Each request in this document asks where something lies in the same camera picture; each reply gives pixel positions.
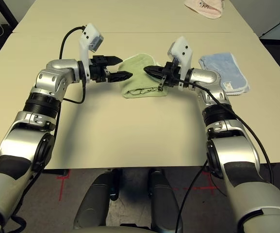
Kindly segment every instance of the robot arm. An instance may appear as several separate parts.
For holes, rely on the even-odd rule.
[[[179,89],[183,86],[197,93],[206,125],[209,167],[213,175],[225,182],[238,231],[280,232],[280,191],[259,175],[259,156],[242,122],[218,105],[205,90],[189,85],[196,83],[209,89],[224,107],[231,110],[230,101],[220,86],[219,74],[190,69],[191,54],[187,41],[180,37],[168,52],[173,62],[167,62],[165,67],[148,66],[144,70],[161,80],[160,88],[178,85]]]
[[[110,56],[93,56],[103,37],[88,24],[80,38],[81,59],[54,60],[41,70],[30,91],[23,111],[18,112],[0,145],[0,232],[15,211],[33,175],[44,169],[51,159],[55,138],[56,116],[67,87],[90,79],[96,82],[117,82],[128,79],[131,73],[110,73],[106,66],[122,60]]]

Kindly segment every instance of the black cable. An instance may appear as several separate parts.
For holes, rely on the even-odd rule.
[[[76,27],[73,28],[72,30],[70,30],[63,38],[62,43],[61,43],[61,47],[60,47],[60,53],[59,53],[59,59],[62,59],[62,54],[63,54],[63,49],[64,49],[64,44],[66,43],[66,39],[68,38],[69,35],[71,35],[73,32],[77,31],[77,30],[85,30],[85,26],[81,26],[81,27]],[[82,100],[81,101],[75,101],[75,100],[70,100],[67,98],[63,98],[63,100],[65,101],[69,101],[71,103],[76,103],[76,104],[81,104],[84,102],[85,100],[85,96],[86,96],[86,80],[82,80]],[[57,138],[57,133],[58,133],[58,126],[59,126],[59,120],[60,120],[60,113],[61,113],[61,106],[59,108],[58,111],[58,115],[57,115],[57,120],[56,120],[56,127],[55,127],[55,131],[54,131],[54,138]]]
[[[41,168],[41,169],[37,172],[37,174],[32,178],[32,180],[30,181],[30,183],[28,184],[28,186],[24,189],[24,191],[23,191],[23,193],[22,193],[22,196],[21,196],[21,198],[20,198],[20,200],[19,200],[19,202],[18,202],[18,204],[17,204],[17,206],[16,206],[16,208],[15,208],[15,210],[14,210],[12,216],[11,216],[11,219],[12,219],[14,222],[16,222],[17,224],[19,224],[20,227],[17,228],[17,229],[15,229],[15,230],[13,230],[13,231],[8,232],[8,233],[20,233],[20,232],[22,232],[22,231],[25,229],[25,227],[26,227],[26,225],[27,225],[27,222],[26,222],[23,218],[17,216],[16,214],[18,213],[18,211],[20,210],[20,208],[21,208],[21,206],[22,206],[22,204],[23,204],[24,196],[28,193],[28,191],[30,190],[30,188],[32,187],[32,185],[36,182],[36,180],[38,179],[38,177],[42,174],[43,170],[44,170],[44,167]]]
[[[247,130],[249,130],[249,132],[252,134],[252,136],[255,138],[255,140],[257,141],[258,145],[260,146],[261,150],[262,150],[262,153],[265,157],[265,160],[267,162],[267,165],[268,165],[268,169],[269,169],[269,176],[270,176],[270,183],[274,184],[274,174],[273,174],[273,170],[272,170],[272,166],[271,166],[271,163],[270,163],[270,160],[268,158],[268,155],[267,155],[267,152],[264,148],[264,146],[262,145],[260,139],[257,137],[257,135],[255,134],[255,132],[249,127],[248,124],[246,124],[246,122],[244,120],[242,120],[233,110],[230,110],[228,109],[227,107],[225,107],[223,104],[221,104],[215,97],[214,95],[212,95],[212,93],[210,92],[209,89],[203,87],[203,86],[200,86],[196,83],[191,83],[191,82],[188,82],[188,81],[184,81],[184,80],[180,80],[180,79],[177,79],[174,77],[173,75],[173,72],[171,72],[171,75],[172,75],[172,78],[181,82],[181,83],[185,83],[185,84],[188,84],[188,85],[192,85],[192,86],[195,86],[195,87],[198,87],[199,89],[201,90],[204,90],[205,92],[208,93],[208,95],[216,102],[216,104],[218,106],[220,106],[221,108],[223,108],[225,111],[233,114],[239,121],[241,121],[241,123],[247,128]]]
[[[60,47],[60,54],[59,54],[59,59],[62,59],[62,53],[63,53],[63,48],[64,48],[64,44],[66,42],[66,39],[68,38],[69,35],[71,35],[73,32],[77,31],[77,30],[85,30],[85,26],[81,26],[81,27],[76,27],[76,28],[73,28],[72,30],[70,30],[63,38],[62,40],[62,44],[61,44],[61,47]]]
[[[227,197],[227,195],[226,195],[225,193],[223,193],[223,192],[217,187],[217,185],[214,183],[214,180],[213,180],[213,178],[212,178],[212,174],[211,174],[211,173],[210,173],[210,178],[211,178],[212,183],[213,183],[214,186],[216,187],[216,189],[217,189],[223,196]]]
[[[69,35],[71,35],[74,31],[77,31],[77,30],[84,30],[85,29],[85,26],[81,26],[81,27],[76,27],[76,28],[73,28],[72,30],[70,30],[63,38],[62,40],[62,44],[61,44],[61,47],[60,47],[60,54],[59,54],[59,59],[62,59],[62,54],[63,54],[63,48],[64,48],[64,44],[66,42],[66,39],[68,38]],[[64,99],[63,100],[66,100],[66,101],[69,101],[69,102],[72,102],[72,103],[77,103],[77,104],[81,104],[84,102],[85,100],[85,94],[86,94],[86,79],[83,79],[82,80],[82,100],[81,101],[74,101],[74,100],[69,100],[69,99]],[[59,119],[60,119],[60,113],[61,113],[61,105],[60,105],[60,108],[59,108],[59,111],[58,111],[58,114],[57,114],[57,120],[56,120],[56,126],[55,126],[55,132],[54,132],[54,138],[57,137],[57,133],[58,133],[58,126],[59,126]],[[36,182],[36,180],[38,179],[38,177],[42,174],[44,170],[44,167],[42,167],[38,172],[37,174],[32,178],[32,180],[30,181],[30,183],[28,184],[28,186],[24,189],[23,193],[22,193],[22,196],[11,216],[11,219],[13,221],[15,221],[16,223],[18,223],[20,225],[20,227],[14,231],[10,231],[9,233],[19,233],[19,232],[22,232],[27,223],[26,221],[19,217],[19,216],[16,216],[16,214],[18,213],[19,209],[21,208],[22,204],[23,204],[23,199],[24,199],[24,196],[28,193],[28,191],[30,190],[30,188],[32,187],[32,185]]]
[[[194,177],[193,181],[191,182],[191,184],[190,184],[188,190],[186,191],[186,194],[185,194],[185,196],[184,196],[184,199],[183,199],[183,201],[182,201],[182,204],[181,204],[181,207],[180,207],[180,211],[179,211],[179,214],[178,214],[177,225],[176,225],[176,227],[175,227],[175,233],[178,233],[179,223],[180,223],[180,218],[181,218],[182,210],[183,210],[184,204],[185,204],[185,202],[186,202],[186,199],[187,199],[187,197],[188,197],[188,194],[189,194],[190,190],[192,189],[194,183],[196,182],[196,180],[197,180],[198,177],[200,176],[201,172],[202,172],[202,171],[204,170],[204,168],[206,167],[207,163],[208,163],[208,160],[206,160],[206,161],[204,162],[204,164],[202,165],[201,169],[198,171],[198,173],[197,173],[196,176]]]
[[[11,216],[11,219],[12,219],[12,221],[14,221],[15,223],[19,224],[20,227],[17,228],[17,229],[15,229],[15,230],[13,230],[13,231],[8,232],[8,233],[20,233],[20,232],[22,232],[22,231],[25,229],[25,227],[27,226],[27,222],[26,222],[23,218],[21,218],[21,217],[19,217],[19,216],[17,216],[17,215],[12,215],[12,216]]]

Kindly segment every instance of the green towel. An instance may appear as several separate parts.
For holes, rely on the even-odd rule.
[[[148,75],[143,68],[154,66],[154,59],[148,54],[138,54],[123,61],[118,70],[132,73],[132,77],[120,82],[121,94],[125,98],[160,97],[168,94],[167,87],[158,91],[160,80]]]

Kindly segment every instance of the folded towel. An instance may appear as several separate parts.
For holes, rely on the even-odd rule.
[[[249,91],[247,79],[238,67],[235,57],[229,53],[205,55],[199,59],[202,69],[214,70],[221,76],[221,86],[228,96]]]
[[[184,5],[212,19],[220,18],[224,9],[222,0],[186,0]]]
[[[167,87],[158,91],[159,80],[148,75],[143,69],[156,65],[148,54],[138,54],[123,61],[118,70],[132,73],[132,77],[120,82],[121,94],[125,98],[161,97],[168,94]]]

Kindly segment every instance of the red tape mark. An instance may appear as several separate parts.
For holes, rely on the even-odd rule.
[[[59,201],[62,199],[62,193],[64,188],[64,180],[68,179],[70,177],[71,169],[68,170],[68,173],[66,176],[57,176],[57,179],[61,180],[61,187],[60,187],[60,193],[59,193]]]
[[[214,187],[211,181],[211,177],[210,177],[210,173],[207,171],[203,171],[202,174],[204,174],[207,177],[207,181],[209,182],[209,187]],[[216,189],[216,187],[211,189],[211,195],[214,195],[214,189]]]
[[[202,174],[204,174],[207,177],[207,180],[209,182],[209,186],[202,186],[202,187],[193,187],[193,190],[205,190],[209,189],[211,191],[211,195],[214,195],[214,189],[217,189],[211,181],[210,173],[203,171]],[[179,188],[172,188],[173,191],[179,191]]]

